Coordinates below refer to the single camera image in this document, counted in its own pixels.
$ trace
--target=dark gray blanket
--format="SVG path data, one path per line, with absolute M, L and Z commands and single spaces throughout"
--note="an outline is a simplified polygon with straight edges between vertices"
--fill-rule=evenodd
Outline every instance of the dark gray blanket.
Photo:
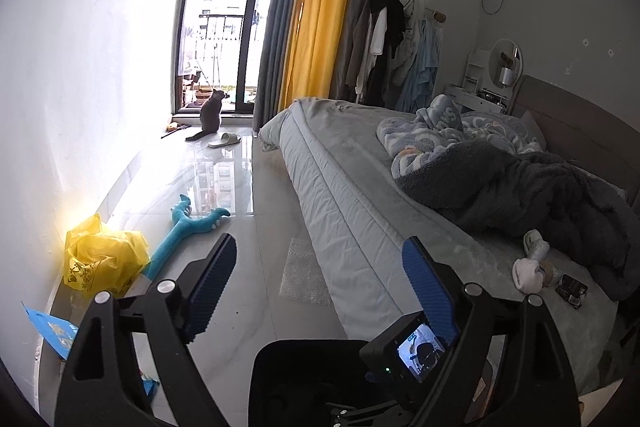
M 552 247 L 586 266 L 614 301 L 640 285 L 638 217 L 609 185 L 560 156 L 512 155 L 474 139 L 446 148 L 396 182 L 465 232 L 498 229 L 522 237 L 538 229 Z

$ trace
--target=cat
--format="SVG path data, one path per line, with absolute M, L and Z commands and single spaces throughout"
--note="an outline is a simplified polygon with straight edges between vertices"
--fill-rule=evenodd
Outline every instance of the cat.
M 222 100 L 229 98 L 229 95 L 219 89 L 214 89 L 207 102 L 202 104 L 200 108 L 200 123 L 202 131 L 197 132 L 193 136 L 185 138 L 187 142 L 193 142 L 200 138 L 218 132 L 220 128 L 220 110 L 222 109 Z

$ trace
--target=yellow curtain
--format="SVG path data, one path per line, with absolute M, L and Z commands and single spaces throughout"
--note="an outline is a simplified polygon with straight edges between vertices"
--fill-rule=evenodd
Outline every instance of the yellow curtain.
M 296 0 L 278 110 L 301 96 L 329 95 L 346 4 L 347 0 Z

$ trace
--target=cat's tail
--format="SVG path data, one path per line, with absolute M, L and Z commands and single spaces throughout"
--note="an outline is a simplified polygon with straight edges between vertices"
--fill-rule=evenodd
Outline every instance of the cat's tail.
M 196 134 L 194 134 L 193 136 L 187 137 L 184 139 L 185 142 L 195 142 L 196 140 L 199 140 L 200 138 L 203 138 L 205 136 L 207 136 L 207 134 L 212 134 L 211 131 L 200 131 L 197 132 Z

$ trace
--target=black package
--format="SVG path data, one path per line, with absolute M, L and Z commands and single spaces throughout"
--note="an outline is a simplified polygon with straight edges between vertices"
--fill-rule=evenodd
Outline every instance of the black package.
M 571 306 L 578 309 L 582 306 L 584 296 L 587 294 L 588 287 L 577 279 L 565 274 L 562 276 L 556 292 Z

